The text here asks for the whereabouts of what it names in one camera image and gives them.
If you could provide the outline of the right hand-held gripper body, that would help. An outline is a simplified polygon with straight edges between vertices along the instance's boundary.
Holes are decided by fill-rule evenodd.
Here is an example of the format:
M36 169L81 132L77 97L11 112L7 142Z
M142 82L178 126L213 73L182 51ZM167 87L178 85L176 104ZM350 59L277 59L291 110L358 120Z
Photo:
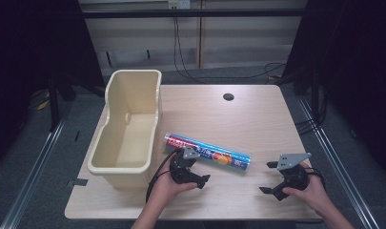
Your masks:
M284 180L273 188L274 196L278 200L282 200L288 196L283 193L285 187L304 190L308 186L308 174L300 163L311 156L311 153L302 153L285 154L279 157L276 169L283 176Z

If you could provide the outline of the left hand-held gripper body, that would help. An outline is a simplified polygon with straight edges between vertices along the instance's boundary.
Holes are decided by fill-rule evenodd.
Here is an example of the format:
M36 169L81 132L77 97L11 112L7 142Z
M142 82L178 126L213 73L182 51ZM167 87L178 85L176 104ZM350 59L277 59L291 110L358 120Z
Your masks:
M193 175L196 174L191 171L191 167L196 163L196 160L199 158L198 152L196 152L193 147L186 146L182 149L184 149L183 158L176 159L175 155L172 158L170 164L172 179L178 184L194 182Z

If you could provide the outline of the blue foil wrap roll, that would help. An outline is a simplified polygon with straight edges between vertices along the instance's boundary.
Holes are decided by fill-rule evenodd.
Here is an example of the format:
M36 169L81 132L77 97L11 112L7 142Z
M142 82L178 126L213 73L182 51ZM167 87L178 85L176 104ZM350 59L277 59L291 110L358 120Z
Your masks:
M164 136L164 142L166 148L170 151L190 146L203 159L243 172L246 172L249 169L251 163L251 157L248 155L183 135L166 133Z

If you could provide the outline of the cream plastic bin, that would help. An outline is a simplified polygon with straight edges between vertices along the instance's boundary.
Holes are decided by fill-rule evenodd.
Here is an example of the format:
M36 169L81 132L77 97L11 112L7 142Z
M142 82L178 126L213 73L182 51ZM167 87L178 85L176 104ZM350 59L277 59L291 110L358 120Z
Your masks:
M146 187L161 118L161 72L119 70L105 91L106 117L91 148L88 169L114 188Z

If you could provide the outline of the person's left hand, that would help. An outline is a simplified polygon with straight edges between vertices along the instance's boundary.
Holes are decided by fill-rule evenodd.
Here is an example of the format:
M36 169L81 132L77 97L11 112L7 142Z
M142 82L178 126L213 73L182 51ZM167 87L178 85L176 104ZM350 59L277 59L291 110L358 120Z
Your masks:
M194 182L178 184L172 179L169 172L165 172L154 184L147 205L163 210L178 194L196 187L197 184Z

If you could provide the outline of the person's right hand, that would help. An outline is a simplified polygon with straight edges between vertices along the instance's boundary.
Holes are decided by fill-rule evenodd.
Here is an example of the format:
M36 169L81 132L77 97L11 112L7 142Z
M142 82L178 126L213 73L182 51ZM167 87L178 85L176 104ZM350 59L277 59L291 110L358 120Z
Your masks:
M308 186L304 190L285 187L283 193L302 199L311 209L321 214L328 206L329 197L318 176L309 175L308 181Z

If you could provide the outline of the black metal stand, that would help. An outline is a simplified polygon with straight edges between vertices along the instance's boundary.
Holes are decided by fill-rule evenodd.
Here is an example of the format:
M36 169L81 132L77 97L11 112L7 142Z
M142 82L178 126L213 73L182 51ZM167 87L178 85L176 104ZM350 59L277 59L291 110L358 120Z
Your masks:
M51 132L54 132L60 122L58 93L54 76L49 78L49 95L50 95L50 107L51 107Z
M319 116L319 103L318 103L318 73L317 69L314 69L313 72L313 81L312 81L312 116L315 122L318 121Z

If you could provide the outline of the grey tape piece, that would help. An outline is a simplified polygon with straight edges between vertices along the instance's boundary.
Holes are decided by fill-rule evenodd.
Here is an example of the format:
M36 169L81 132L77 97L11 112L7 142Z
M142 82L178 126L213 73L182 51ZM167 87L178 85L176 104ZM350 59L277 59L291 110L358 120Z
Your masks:
M67 187L73 188L74 186L86 186L88 181L83 178L76 178L69 180L66 184Z

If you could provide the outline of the black curtain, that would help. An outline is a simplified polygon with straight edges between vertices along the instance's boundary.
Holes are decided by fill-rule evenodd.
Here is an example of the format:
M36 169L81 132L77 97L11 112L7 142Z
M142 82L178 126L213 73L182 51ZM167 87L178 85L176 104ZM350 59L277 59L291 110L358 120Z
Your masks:
M386 172L386 0L307 0L283 76L313 79Z
M0 159L28 116L30 98L104 80L79 0L0 0Z

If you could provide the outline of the black horizontal bar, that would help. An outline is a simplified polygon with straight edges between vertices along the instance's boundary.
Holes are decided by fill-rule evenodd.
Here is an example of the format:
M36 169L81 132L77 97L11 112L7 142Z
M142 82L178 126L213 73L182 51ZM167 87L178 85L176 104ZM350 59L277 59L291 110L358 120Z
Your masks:
M302 9L266 10L84 10L88 19L97 18L165 18L165 17L261 17L303 16Z

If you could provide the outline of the aluminium floor rail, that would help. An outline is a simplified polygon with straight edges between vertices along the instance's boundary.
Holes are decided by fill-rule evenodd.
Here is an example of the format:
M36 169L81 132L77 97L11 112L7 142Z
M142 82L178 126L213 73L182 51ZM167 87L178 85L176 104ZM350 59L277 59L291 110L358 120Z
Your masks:
M18 196L14 200L11 208L6 214L0 229L17 229L17 226L27 209L30 199L33 195L36 184L38 183L47 161L53 151L53 148L61 136L63 127L65 126L65 120L61 120L55 128L49 133L47 140L36 159L31 171L26 179L26 182L22 186Z
M311 105L306 99L300 98L298 100L300 107L305 114L307 121L312 126L312 131L323 149L326 157L330 161L337 178L339 179L345 193L347 194L349 201L352 203L359 219L361 220L365 229L381 229L378 225L376 218L374 217L370 207L366 203L364 197L360 194L356 188L353 180L344 167L341 159L339 158L334 146L330 139L325 134L323 128L315 123L315 119L312 117Z

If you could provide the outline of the white wall socket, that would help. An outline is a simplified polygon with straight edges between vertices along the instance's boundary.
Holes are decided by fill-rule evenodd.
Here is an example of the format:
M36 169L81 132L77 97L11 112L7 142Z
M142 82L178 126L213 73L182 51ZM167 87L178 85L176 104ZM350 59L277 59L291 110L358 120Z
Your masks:
M168 0L168 8L170 10L189 10L191 0Z

